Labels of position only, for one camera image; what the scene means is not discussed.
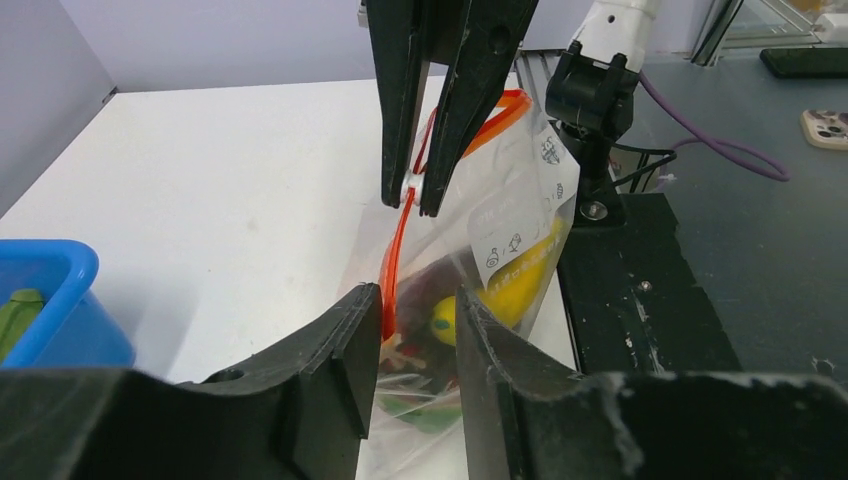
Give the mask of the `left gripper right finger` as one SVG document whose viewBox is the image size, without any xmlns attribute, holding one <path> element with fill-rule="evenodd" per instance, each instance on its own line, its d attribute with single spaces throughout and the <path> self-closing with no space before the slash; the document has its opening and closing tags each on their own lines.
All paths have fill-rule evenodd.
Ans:
<svg viewBox="0 0 848 480">
<path fill-rule="evenodd" d="M 584 375 L 456 294 L 472 479 L 843 479 L 847 393 L 818 375 Z"/>
</svg>

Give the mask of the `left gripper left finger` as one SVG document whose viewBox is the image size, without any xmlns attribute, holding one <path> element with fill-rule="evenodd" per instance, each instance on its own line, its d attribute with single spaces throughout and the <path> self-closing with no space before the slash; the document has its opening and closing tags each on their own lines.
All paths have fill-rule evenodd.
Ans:
<svg viewBox="0 0 848 480">
<path fill-rule="evenodd" d="M 1 374 L 5 479 L 352 479 L 368 437 L 380 287 L 353 287 L 201 382 L 129 368 Z"/>
</svg>

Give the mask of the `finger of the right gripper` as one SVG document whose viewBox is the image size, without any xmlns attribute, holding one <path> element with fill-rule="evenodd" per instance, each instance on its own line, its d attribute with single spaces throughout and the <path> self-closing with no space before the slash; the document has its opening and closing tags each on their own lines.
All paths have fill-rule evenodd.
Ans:
<svg viewBox="0 0 848 480">
<path fill-rule="evenodd" d="M 535 1 L 439 1 L 457 8 L 453 30 L 440 48 L 448 52 L 430 141 L 420 214 L 438 215 L 458 161 L 500 98 L 524 38 Z"/>
<path fill-rule="evenodd" d="M 382 116 L 381 200 L 397 207 L 429 68 L 429 7 L 415 0 L 369 0 L 365 6 Z"/>
</svg>

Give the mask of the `yellow banana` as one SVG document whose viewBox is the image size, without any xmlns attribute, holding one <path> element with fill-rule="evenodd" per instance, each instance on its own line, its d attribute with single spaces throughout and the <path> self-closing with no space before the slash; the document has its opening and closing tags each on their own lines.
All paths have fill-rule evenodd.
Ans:
<svg viewBox="0 0 848 480">
<path fill-rule="evenodd" d="M 549 281 L 546 274 L 548 263 L 570 226 L 569 221 L 555 218 L 548 236 L 495 273 L 487 289 L 475 290 L 501 323 L 513 328 L 530 310 L 542 285 Z M 433 307 L 429 321 L 434 337 L 450 346 L 456 345 L 455 307 L 455 296 L 442 299 Z"/>
</svg>

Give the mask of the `clear zip top bag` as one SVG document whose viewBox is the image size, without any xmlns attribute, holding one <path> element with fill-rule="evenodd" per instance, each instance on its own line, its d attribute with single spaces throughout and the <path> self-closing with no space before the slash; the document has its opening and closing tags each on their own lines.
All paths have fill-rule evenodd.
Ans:
<svg viewBox="0 0 848 480">
<path fill-rule="evenodd" d="M 460 158 L 437 216 L 420 214 L 420 200 L 435 118 L 429 117 L 413 144 L 399 207 L 370 200 L 362 213 L 339 288 L 377 283 L 383 295 L 384 328 L 377 365 L 370 433 L 360 454 L 361 479 L 403 479 L 436 445 L 459 428 L 460 382 L 441 394 L 413 389 L 401 374 L 383 374 L 384 359 L 401 357 L 395 347 L 399 283 L 430 263 L 460 250 L 473 255 L 479 284 L 543 240 L 554 219 L 571 226 L 556 247 L 534 304 L 509 328 L 527 337 L 538 318 L 556 265 L 572 228 L 576 208 L 577 162 L 546 115 L 519 88 L 503 91 L 494 109 Z"/>
</svg>

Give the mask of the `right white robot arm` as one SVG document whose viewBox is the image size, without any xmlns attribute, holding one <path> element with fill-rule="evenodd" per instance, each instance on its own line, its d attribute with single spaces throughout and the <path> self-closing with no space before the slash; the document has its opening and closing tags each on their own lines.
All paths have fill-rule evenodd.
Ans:
<svg viewBox="0 0 848 480">
<path fill-rule="evenodd" d="M 526 0 L 368 0 L 364 4 L 382 118 L 380 198 L 401 204 L 424 83 L 447 69 L 432 128 L 420 211 L 436 216 L 460 156 L 497 100 L 536 10 Z M 577 203 L 608 203 L 613 145 L 631 127 L 656 1 L 596 1 L 560 56 L 544 109 L 580 167 Z"/>
</svg>

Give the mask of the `blue plastic bin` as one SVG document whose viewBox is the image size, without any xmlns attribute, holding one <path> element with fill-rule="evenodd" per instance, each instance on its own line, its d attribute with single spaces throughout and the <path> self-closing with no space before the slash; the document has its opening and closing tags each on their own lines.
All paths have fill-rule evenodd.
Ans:
<svg viewBox="0 0 848 480">
<path fill-rule="evenodd" d="M 1 306 L 19 289 L 37 289 L 44 308 L 4 361 L 3 369 L 131 367 L 136 351 L 92 291 L 99 258 L 67 239 L 1 241 Z"/>
</svg>

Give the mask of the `black phone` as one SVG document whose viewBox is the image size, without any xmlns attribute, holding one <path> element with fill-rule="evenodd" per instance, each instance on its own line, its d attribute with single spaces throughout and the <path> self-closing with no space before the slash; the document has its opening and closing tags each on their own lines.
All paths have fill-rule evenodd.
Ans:
<svg viewBox="0 0 848 480">
<path fill-rule="evenodd" d="M 767 48 L 759 59 L 779 79 L 847 78 L 846 47 Z"/>
</svg>

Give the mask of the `dark green cucumber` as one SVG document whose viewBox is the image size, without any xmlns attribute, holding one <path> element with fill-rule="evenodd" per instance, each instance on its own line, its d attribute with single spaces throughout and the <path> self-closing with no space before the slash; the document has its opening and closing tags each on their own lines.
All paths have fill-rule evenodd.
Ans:
<svg viewBox="0 0 848 480">
<path fill-rule="evenodd" d="M 46 300 L 37 289 L 14 291 L 1 306 L 1 361 L 4 361 L 44 308 Z"/>
</svg>

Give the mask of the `beige patterned phone case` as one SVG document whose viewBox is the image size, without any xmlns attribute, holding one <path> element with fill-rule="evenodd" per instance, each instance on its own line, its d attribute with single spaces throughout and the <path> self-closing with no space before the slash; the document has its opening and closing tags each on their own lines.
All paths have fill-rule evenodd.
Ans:
<svg viewBox="0 0 848 480">
<path fill-rule="evenodd" d="M 801 131 L 807 142 L 826 150 L 847 150 L 847 113 L 830 110 L 804 110 Z"/>
</svg>

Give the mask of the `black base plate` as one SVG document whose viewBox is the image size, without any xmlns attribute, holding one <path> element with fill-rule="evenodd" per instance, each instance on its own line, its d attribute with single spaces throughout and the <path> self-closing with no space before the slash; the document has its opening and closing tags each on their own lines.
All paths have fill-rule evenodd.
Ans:
<svg viewBox="0 0 848 480">
<path fill-rule="evenodd" d="M 579 371 L 738 371 L 741 363 L 677 238 L 661 193 L 576 215 L 557 273 Z"/>
</svg>

